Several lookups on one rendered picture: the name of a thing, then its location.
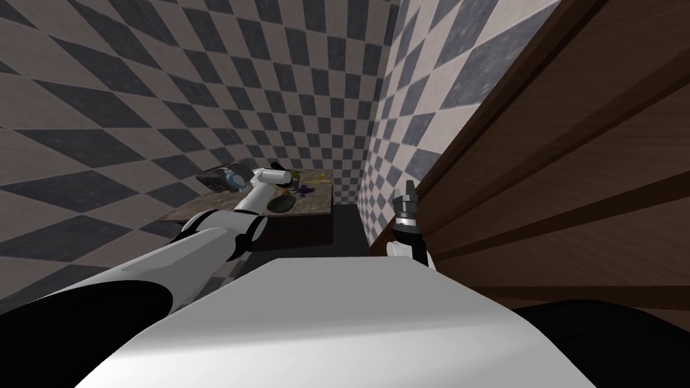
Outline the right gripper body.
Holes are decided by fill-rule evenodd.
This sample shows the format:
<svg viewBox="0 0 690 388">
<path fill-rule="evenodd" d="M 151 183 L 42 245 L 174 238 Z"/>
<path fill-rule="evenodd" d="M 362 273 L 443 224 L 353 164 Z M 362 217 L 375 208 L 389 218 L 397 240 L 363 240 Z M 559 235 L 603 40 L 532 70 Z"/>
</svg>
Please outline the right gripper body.
<svg viewBox="0 0 690 388">
<path fill-rule="evenodd" d="M 415 219 L 418 214 L 418 196 L 400 195 L 393 198 L 396 218 Z"/>
</svg>

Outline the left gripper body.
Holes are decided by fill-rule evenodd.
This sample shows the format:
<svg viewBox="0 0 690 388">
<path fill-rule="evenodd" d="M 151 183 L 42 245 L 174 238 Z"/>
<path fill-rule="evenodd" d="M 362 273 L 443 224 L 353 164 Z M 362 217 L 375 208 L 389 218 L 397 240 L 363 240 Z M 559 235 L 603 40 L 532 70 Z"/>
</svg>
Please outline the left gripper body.
<svg viewBox="0 0 690 388">
<path fill-rule="evenodd" d="M 228 165 L 221 165 L 208 170 L 199 172 L 195 175 L 197 181 L 215 193 L 228 191 L 236 193 L 239 190 L 228 182 L 226 168 Z"/>
</svg>

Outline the black bowl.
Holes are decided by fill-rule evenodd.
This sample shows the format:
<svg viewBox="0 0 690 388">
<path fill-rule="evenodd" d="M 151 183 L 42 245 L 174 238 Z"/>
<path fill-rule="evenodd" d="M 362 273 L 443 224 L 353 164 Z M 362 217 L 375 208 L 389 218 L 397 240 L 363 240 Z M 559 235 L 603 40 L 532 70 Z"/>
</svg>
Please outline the black bowl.
<svg viewBox="0 0 690 388">
<path fill-rule="evenodd" d="M 296 203 L 296 197 L 290 193 L 287 195 L 280 195 L 271 199 L 267 204 L 267 211 L 275 214 L 284 214 L 289 212 Z"/>
</svg>

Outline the brown wooden table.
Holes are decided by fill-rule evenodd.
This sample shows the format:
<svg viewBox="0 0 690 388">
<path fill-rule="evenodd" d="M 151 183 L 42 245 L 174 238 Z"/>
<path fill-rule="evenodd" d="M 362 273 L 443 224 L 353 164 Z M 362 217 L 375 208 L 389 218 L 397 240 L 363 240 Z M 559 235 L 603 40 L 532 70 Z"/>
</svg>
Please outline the brown wooden table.
<svg viewBox="0 0 690 388">
<path fill-rule="evenodd" d="M 300 185 L 310 189 L 302 196 L 294 193 L 295 202 L 288 211 L 275 213 L 278 205 L 264 211 L 268 224 L 253 243 L 253 251 L 296 249 L 331 245 L 334 242 L 333 171 L 309 170 L 301 172 Z M 207 209 L 230 211 L 246 198 L 247 192 L 209 192 L 186 203 L 165 216 L 159 222 L 184 225 L 193 216 Z"/>
</svg>

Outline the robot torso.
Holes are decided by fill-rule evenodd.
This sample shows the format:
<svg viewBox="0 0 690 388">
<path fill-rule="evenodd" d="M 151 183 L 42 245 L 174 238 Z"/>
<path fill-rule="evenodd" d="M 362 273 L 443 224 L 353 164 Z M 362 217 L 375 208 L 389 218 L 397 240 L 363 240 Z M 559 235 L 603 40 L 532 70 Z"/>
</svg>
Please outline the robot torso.
<svg viewBox="0 0 690 388">
<path fill-rule="evenodd" d="M 594 388 L 533 325 L 405 257 L 285 258 L 147 328 L 76 388 Z"/>
</svg>

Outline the brown wooden door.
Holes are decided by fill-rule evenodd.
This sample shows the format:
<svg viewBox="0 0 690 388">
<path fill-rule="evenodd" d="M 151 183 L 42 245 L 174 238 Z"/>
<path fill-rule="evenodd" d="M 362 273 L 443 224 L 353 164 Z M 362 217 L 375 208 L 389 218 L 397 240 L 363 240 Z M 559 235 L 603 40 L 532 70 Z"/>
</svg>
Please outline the brown wooden door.
<svg viewBox="0 0 690 388">
<path fill-rule="evenodd" d="M 419 186 L 437 268 L 509 308 L 690 330 L 690 0 L 394 0 L 363 215 Z"/>
</svg>

